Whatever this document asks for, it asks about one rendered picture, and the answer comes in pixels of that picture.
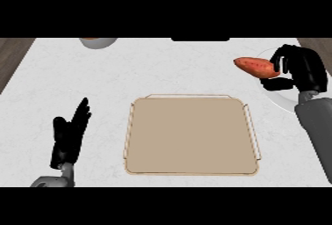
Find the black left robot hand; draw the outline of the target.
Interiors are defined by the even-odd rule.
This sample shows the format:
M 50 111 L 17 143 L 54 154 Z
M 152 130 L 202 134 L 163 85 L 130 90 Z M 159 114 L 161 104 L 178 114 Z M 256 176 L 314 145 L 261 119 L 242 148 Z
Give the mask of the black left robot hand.
M 51 150 L 50 168 L 54 170 L 60 169 L 63 163 L 76 163 L 90 117 L 88 99 L 84 98 L 76 107 L 71 121 L 66 121 L 62 117 L 53 119 L 54 145 Z

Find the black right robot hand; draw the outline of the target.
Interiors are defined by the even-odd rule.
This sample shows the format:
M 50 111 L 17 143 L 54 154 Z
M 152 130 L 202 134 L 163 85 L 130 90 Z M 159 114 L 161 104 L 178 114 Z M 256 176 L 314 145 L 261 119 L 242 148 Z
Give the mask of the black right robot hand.
M 283 44 L 270 59 L 273 71 L 290 73 L 290 78 L 261 78 L 262 88 L 268 91 L 290 90 L 326 92 L 327 76 L 317 52 L 305 47 Z

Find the white round plate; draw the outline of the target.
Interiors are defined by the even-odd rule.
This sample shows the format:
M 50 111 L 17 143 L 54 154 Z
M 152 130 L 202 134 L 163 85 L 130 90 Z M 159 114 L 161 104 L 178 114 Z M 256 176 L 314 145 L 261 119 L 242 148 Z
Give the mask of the white round plate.
M 267 60 L 271 59 L 274 51 L 277 47 L 265 49 L 258 55 L 258 58 L 264 58 Z M 329 75 L 326 71 L 326 76 L 327 76 L 327 86 L 326 86 L 326 92 L 320 92 L 313 99 L 317 98 L 332 98 L 332 76 Z M 280 60 L 280 75 L 277 77 L 282 78 L 292 78 L 292 74 L 287 72 L 286 74 L 283 73 L 283 65 L 282 65 L 282 60 Z M 271 100 L 271 102 L 289 113 L 295 114 L 295 105 L 298 104 L 298 94 L 299 91 L 296 87 L 290 90 L 283 90 L 283 91 L 267 91 L 262 88 L 261 80 L 253 79 L 256 86 L 262 92 L 262 94 L 267 96 L 267 98 Z

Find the grey round bowl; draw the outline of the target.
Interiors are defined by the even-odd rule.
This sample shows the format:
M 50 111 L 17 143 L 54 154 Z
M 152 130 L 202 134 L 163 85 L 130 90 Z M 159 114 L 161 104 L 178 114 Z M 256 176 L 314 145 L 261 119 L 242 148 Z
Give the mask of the grey round bowl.
M 115 38 L 79 38 L 79 42 L 82 46 L 88 49 L 103 49 L 106 48 L 113 42 L 116 41 Z

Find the beige square tray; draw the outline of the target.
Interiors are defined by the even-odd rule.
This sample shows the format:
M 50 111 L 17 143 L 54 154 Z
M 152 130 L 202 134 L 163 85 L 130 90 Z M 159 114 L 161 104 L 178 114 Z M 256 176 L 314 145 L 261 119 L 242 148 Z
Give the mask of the beige square tray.
M 227 95 L 138 98 L 122 159 L 134 175 L 255 175 L 261 152 L 249 106 Z

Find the orange sweet potato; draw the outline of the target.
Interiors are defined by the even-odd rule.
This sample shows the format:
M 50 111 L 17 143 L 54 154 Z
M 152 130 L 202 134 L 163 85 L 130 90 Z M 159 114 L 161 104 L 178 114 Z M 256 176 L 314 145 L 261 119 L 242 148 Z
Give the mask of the orange sweet potato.
M 270 61 L 262 58 L 240 57 L 233 60 L 233 63 L 239 69 L 256 78 L 274 78 L 280 75 L 274 71 Z

